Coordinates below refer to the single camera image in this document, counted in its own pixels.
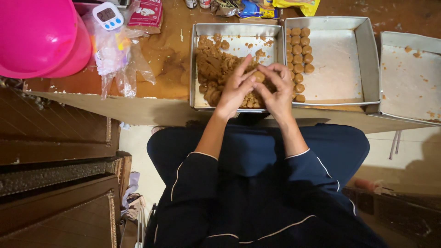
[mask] yellow package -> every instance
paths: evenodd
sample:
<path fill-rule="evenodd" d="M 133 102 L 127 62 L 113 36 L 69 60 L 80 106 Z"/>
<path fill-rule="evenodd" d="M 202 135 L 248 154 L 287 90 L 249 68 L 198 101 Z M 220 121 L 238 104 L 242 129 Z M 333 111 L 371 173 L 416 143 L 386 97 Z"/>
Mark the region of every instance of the yellow package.
<path fill-rule="evenodd" d="M 314 16 L 319 3 L 320 0 L 273 0 L 274 7 L 299 7 L 305 16 Z"/>

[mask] hand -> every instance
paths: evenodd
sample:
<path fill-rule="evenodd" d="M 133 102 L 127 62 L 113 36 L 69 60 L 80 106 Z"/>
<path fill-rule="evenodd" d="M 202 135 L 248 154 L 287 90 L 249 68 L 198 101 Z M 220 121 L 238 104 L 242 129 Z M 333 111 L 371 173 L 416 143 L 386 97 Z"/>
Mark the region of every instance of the hand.
<path fill-rule="evenodd" d="M 288 67 L 273 63 L 267 67 L 259 65 L 257 69 L 276 86 L 277 92 L 271 92 L 262 83 L 256 83 L 255 89 L 262 96 L 266 108 L 278 123 L 292 118 L 292 81 Z"/>
<path fill-rule="evenodd" d="M 225 84 L 224 91 L 217 104 L 215 113 L 220 114 L 221 117 L 226 118 L 227 120 L 236 114 L 245 95 L 254 89 L 256 77 L 252 74 L 255 70 L 248 72 L 245 75 L 243 74 L 251 60 L 251 54 L 248 54 Z"/>

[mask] square baking pan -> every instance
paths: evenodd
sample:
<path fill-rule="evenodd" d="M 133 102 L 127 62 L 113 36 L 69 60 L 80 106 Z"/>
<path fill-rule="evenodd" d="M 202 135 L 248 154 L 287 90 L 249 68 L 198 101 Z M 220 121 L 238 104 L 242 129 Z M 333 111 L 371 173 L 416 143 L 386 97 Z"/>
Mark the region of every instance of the square baking pan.
<path fill-rule="evenodd" d="M 369 105 L 381 101 L 377 45 L 369 18 L 316 16 L 288 18 L 287 28 L 311 29 L 315 70 L 304 74 L 305 103 L 293 106 Z M 286 36 L 283 43 L 286 51 Z M 287 65 L 286 53 L 284 63 Z"/>
<path fill-rule="evenodd" d="M 382 101 L 366 111 L 441 126 L 441 39 L 397 32 L 380 36 Z"/>
<path fill-rule="evenodd" d="M 208 35 L 208 38 L 216 33 L 222 35 L 222 40 L 230 43 L 226 53 L 230 53 L 237 57 L 245 57 L 247 54 L 255 55 L 256 51 L 262 49 L 265 57 L 259 59 L 259 63 L 270 65 L 271 63 L 283 63 L 285 49 L 284 32 L 279 25 L 265 24 L 246 24 L 246 23 L 198 23 L 193 25 L 192 44 L 191 44 L 191 64 L 190 64 L 190 106 L 197 111 L 213 111 L 215 107 L 211 107 L 204 99 L 204 94 L 199 92 L 198 70 L 196 65 L 196 49 L 198 47 L 199 37 Z M 253 44 L 248 48 L 245 43 Z M 266 109 L 238 109 L 240 113 L 262 113 L 267 112 Z"/>

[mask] bottle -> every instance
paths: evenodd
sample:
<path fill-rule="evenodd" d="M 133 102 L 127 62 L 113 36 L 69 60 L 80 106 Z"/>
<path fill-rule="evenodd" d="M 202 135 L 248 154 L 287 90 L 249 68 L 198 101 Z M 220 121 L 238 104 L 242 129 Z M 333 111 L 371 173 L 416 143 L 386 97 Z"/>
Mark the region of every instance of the bottle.
<path fill-rule="evenodd" d="M 196 5 L 198 5 L 198 0 L 185 0 L 185 4 L 190 9 L 193 9 L 194 7 L 196 7 Z"/>
<path fill-rule="evenodd" d="M 199 6 L 203 9 L 208 9 L 210 7 L 211 0 L 199 0 Z"/>

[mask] pants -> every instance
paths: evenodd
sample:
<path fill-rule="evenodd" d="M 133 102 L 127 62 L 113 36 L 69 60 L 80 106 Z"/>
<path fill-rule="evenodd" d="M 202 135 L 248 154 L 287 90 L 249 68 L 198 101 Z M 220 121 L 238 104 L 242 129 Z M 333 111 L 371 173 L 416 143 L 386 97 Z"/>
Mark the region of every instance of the pants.
<path fill-rule="evenodd" d="M 203 131 L 203 128 L 165 128 L 150 138 L 147 152 L 166 185 L 173 185 L 178 166 L 195 150 Z M 308 147 L 341 185 L 346 185 L 369 153 L 366 136 L 353 127 L 317 124 L 301 127 L 300 131 Z M 269 166 L 278 166 L 284 159 L 280 129 L 227 125 L 219 157 L 220 170 L 254 177 Z"/>

